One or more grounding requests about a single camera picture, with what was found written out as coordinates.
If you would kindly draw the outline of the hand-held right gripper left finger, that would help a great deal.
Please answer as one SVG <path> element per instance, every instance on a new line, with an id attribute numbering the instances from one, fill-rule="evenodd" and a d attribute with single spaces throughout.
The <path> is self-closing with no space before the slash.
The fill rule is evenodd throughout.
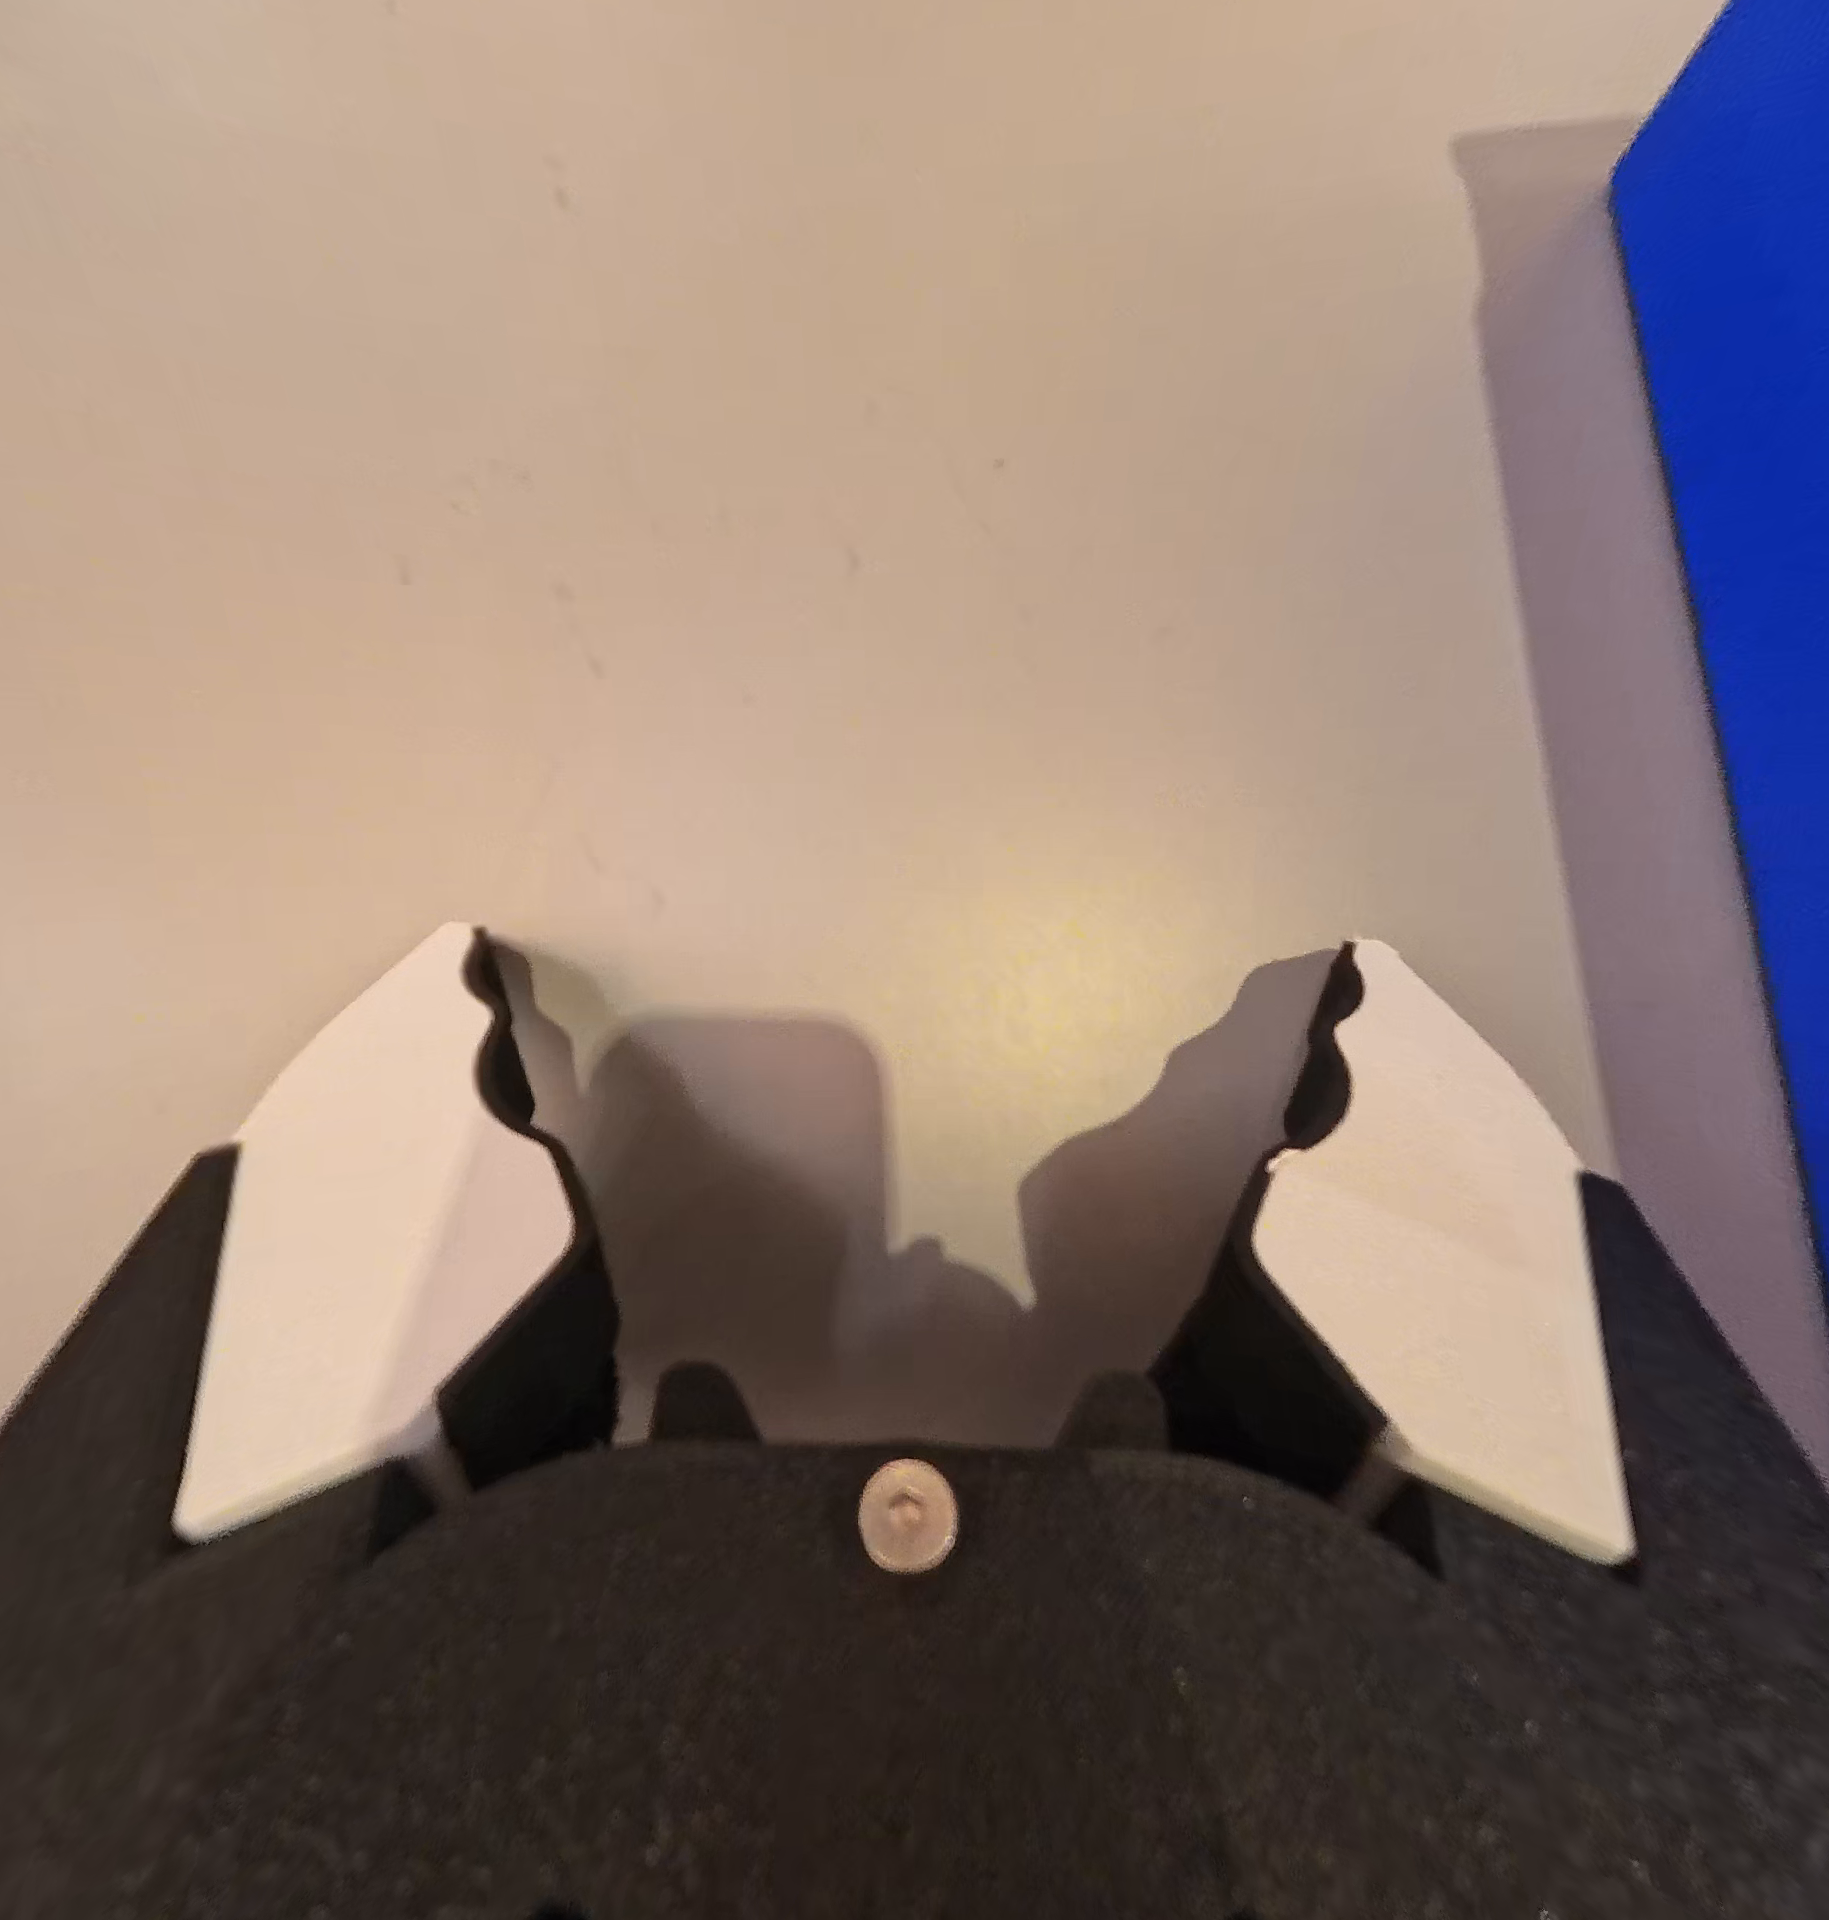
<path id="1" fill-rule="evenodd" d="M 619 1425 L 595 1203 L 535 1122 L 498 950 L 434 928 L 237 1131 L 170 1528 L 375 1467 L 489 1491 Z"/>

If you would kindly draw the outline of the blue plastic bin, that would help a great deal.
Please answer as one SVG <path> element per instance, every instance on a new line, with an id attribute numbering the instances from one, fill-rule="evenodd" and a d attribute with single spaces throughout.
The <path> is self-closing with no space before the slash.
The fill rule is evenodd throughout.
<path id="1" fill-rule="evenodd" d="M 1717 13 L 1611 227 L 1829 1313 L 1829 0 Z"/>

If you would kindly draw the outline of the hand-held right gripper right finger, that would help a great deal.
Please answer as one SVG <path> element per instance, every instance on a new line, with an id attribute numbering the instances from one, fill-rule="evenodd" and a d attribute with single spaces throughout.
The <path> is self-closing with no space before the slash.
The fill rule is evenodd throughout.
<path id="1" fill-rule="evenodd" d="M 1583 1164 L 1394 946 L 1333 950 L 1151 1383 L 1181 1452 L 1366 1525 L 1425 1491 L 1633 1565 Z"/>

